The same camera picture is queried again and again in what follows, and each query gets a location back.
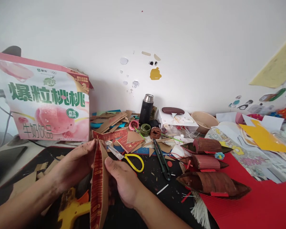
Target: scissors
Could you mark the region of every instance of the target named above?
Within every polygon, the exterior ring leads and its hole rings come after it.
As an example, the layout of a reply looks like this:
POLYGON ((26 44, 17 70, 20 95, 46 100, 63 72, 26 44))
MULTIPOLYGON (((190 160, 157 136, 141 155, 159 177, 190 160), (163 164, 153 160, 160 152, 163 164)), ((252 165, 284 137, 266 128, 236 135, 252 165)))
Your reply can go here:
POLYGON ((144 169, 144 162, 143 162, 143 160, 142 160, 142 158, 141 158, 140 156, 138 156, 138 155, 136 155, 136 154, 127 154, 127 155, 123 156, 119 151, 117 151, 114 147, 112 147, 109 142, 106 142, 106 145, 108 146, 109 150, 110 150, 119 160, 122 160, 123 158, 125 158, 125 159, 128 161, 128 163, 130 164, 130 166, 131 166, 136 172, 142 172, 142 171, 143 171, 143 169, 144 169), (129 158, 128 158, 129 156, 134 156, 134 157, 139 158, 139 160, 140 160, 141 163, 142 163, 142 169, 140 169, 140 170, 137 169, 137 168, 134 166, 134 164, 129 160, 129 158))

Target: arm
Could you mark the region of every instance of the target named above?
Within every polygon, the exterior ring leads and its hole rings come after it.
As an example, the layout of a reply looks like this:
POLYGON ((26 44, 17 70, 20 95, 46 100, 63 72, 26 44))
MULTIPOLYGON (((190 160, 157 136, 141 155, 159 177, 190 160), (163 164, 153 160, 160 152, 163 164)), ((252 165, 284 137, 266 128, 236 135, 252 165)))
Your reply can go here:
POLYGON ((23 228, 92 169, 96 141, 67 154, 49 174, 0 206, 0 229, 23 228))
POLYGON ((118 191, 125 206, 134 208, 149 229, 190 228, 139 181, 125 162, 113 161, 108 157, 105 166, 117 180, 118 191))

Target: dark brown boat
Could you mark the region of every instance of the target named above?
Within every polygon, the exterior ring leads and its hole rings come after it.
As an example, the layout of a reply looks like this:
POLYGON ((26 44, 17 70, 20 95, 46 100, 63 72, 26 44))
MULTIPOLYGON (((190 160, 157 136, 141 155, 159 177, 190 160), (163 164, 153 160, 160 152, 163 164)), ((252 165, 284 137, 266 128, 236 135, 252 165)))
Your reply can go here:
POLYGON ((186 143, 181 145, 181 147, 191 154, 214 154, 217 152, 225 154, 233 150, 229 147, 221 146, 217 140, 207 138, 195 139, 193 143, 186 143))
POLYGON ((179 161, 188 164, 189 160, 191 160, 191 165, 194 168, 203 170, 203 169, 215 169, 220 170, 229 165, 224 163, 214 157, 214 155, 201 155, 201 154, 193 154, 192 156, 185 157, 183 159, 179 159, 179 161))
POLYGON ((177 181, 193 191, 224 199, 240 199, 251 191, 221 172, 186 172, 177 181))

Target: white wall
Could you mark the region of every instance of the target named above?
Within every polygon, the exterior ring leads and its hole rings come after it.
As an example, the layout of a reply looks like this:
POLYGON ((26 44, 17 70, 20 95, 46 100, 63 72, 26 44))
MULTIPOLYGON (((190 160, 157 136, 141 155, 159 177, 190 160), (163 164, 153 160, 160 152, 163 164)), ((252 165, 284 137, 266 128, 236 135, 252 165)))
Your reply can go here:
POLYGON ((0 0, 0 51, 17 45, 23 57, 84 71, 91 111, 139 112, 146 93, 189 112, 230 111, 237 95, 259 103, 278 89, 248 83, 285 42, 286 0, 0 0), (154 58, 141 51, 161 58, 160 80, 149 78, 154 58))

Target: person's left hand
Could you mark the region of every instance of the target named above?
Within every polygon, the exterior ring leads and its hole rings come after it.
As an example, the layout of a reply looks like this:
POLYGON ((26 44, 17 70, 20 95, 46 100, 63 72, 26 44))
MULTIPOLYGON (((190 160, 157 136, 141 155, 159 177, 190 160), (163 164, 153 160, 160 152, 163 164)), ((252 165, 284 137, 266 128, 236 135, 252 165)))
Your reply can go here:
POLYGON ((59 193, 80 182, 93 169, 96 139, 76 147, 47 175, 59 193))

